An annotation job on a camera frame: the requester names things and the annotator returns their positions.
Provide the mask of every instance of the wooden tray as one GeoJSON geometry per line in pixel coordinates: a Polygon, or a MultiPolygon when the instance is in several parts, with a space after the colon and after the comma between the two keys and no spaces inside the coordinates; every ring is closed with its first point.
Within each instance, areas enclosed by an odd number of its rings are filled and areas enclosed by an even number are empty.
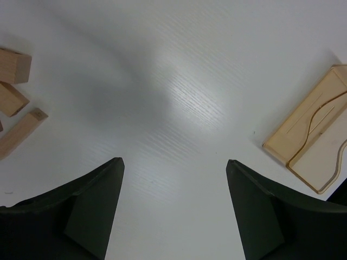
{"type": "Polygon", "coordinates": [[[263,147],[318,194],[339,176],[347,141],[347,65],[335,65],[263,147]]]}

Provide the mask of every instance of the white surface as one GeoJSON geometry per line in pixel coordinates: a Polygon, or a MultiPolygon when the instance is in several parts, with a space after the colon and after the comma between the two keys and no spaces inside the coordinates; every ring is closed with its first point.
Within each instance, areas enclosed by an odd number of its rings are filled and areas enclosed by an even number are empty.
{"type": "Polygon", "coordinates": [[[0,162],[0,205],[123,157],[107,259],[244,259],[227,161],[318,197],[259,147],[347,61],[346,11],[345,0],[0,0],[0,45],[34,57],[19,86],[30,106],[0,119],[8,129],[34,106],[50,116],[0,162]]]}

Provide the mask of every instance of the wooden cube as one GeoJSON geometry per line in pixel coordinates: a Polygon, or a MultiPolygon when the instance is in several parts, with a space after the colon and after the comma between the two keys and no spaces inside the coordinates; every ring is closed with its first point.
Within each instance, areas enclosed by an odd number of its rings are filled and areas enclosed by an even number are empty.
{"type": "Polygon", "coordinates": [[[48,115],[38,108],[26,114],[0,139],[0,160],[13,152],[47,117],[48,115]]]}
{"type": "Polygon", "coordinates": [[[7,116],[17,114],[29,100],[12,85],[0,82],[0,111],[7,116]]]}
{"type": "Polygon", "coordinates": [[[18,84],[29,80],[31,56],[0,48],[0,81],[18,84]]]}

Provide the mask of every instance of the white table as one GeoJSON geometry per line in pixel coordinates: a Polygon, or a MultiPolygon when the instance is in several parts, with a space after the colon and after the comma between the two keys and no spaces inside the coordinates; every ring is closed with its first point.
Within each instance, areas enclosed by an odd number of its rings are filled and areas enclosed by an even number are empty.
{"type": "Polygon", "coordinates": [[[280,2],[1,0],[0,45],[33,63],[0,120],[50,117],[0,162],[0,205],[123,157],[106,259],[244,259],[228,159],[320,199],[343,181],[318,196],[260,148],[347,60],[346,1],[280,2]]]}

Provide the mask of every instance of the wooden stick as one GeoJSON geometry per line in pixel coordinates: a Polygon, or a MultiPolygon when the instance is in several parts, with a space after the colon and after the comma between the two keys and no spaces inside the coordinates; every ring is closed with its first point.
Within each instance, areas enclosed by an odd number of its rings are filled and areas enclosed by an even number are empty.
{"type": "Polygon", "coordinates": [[[0,111],[7,116],[16,115],[29,100],[12,85],[0,82],[0,111]]]}
{"type": "Polygon", "coordinates": [[[0,81],[18,84],[29,80],[31,56],[0,48],[0,81]]]}
{"type": "Polygon", "coordinates": [[[26,114],[0,139],[0,160],[13,152],[47,117],[48,115],[38,108],[26,114]]]}

